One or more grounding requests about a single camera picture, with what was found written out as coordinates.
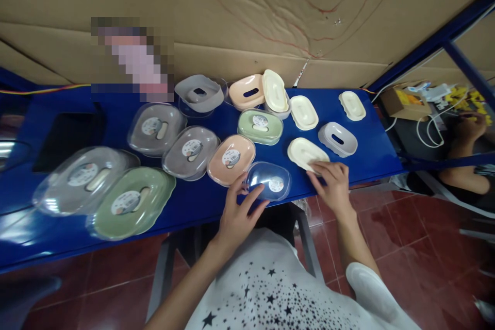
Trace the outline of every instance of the red tile floor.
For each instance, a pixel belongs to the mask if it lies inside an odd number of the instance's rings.
[[[309,223],[329,288],[352,296],[340,264],[336,221],[318,197]],[[385,284],[423,329],[479,329],[473,296],[488,299],[495,279],[478,272],[489,248],[457,232],[473,215],[448,202],[404,192],[353,193],[365,239]],[[59,291],[39,302],[23,330],[142,328],[161,241],[135,241],[0,276],[0,282],[57,275]],[[304,262],[301,241],[296,247]],[[177,254],[174,281],[189,270]]]

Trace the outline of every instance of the cardboard wall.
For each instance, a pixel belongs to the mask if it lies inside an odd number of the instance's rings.
[[[0,65],[39,84],[128,81],[92,44],[90,19],[137,17],[173,40],[176,80],[235,80],[271,68],[291,86],[309,57],[301,87],[359,87],[472,1],[0,0],[0,41],[10,45],[0,47]],[[493,35],[489,26],[477,32]],[[475,65],[494,71],[480,44],[466,40]]]

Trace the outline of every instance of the right hand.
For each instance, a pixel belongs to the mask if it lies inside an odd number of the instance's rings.
[[[462,121],[455,127],[459,139],[475,141],[485,133],[487,128],[485,115],[478,112],[463,112],[459,116]],[[476,117],[476,121],[468,120],[465,116]]]
[[[315,173],[306,172],[318,195],[335,215],[340,217],[353,212],[349,201],[349,168],[340,162],[324,161],[314,162],[310,166],[325,180],[326,186],[323,186]]]

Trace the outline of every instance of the product label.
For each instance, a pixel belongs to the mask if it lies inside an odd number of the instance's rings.
[[[268,188],[272,192],[280,192],[284,189],[284,180],[280,177],[273,177],[268,182]]]
[[[268,119],[263,115],[254,115],[253,116],[253,123],[256,126],[265,127],[268,125]]]
[[[97,174],[98,165],[92,162],[87,162],[79,165],[71,172],[71,174],[69,174],[67,183],[72,187],[84,186],[92,181]]]
[[[122,193],[119,197],[115,199],[112,204],[112,214],[113,215],[123,215],[127,214],[139,205],[141,200],[141,194],[138,191],[127,191]]]
[[[198,139],[191,139],[182,146],[182,154],[187,157],[189,162],[192,162],[200,154],[203,149],[203,144]]]
[[[160,131],[161,125],[162,123],[159,118],[149,118],[143,122],[141,130],[146,135],[153,135]]]
[[[232,169],[239,162],[241,153],[238,150],[227,150],[222,156],[222,162],[227,169]]]

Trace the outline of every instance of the left hand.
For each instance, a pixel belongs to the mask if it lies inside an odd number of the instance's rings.
[[[220,220],[220,229],[212,240],[216,248],[229,257],[251,233],[261,213],[269,203],[269,201],[263,201],[251,215],[248,215],[253,202],[265,186],[259,185],[251,193],[247,194],[242,184],[246,176],[247,173],[243,173],[228,189],[225,209],[223,209],[222,219]],[[237,204],[238,194],[247,194],[241,205]]]

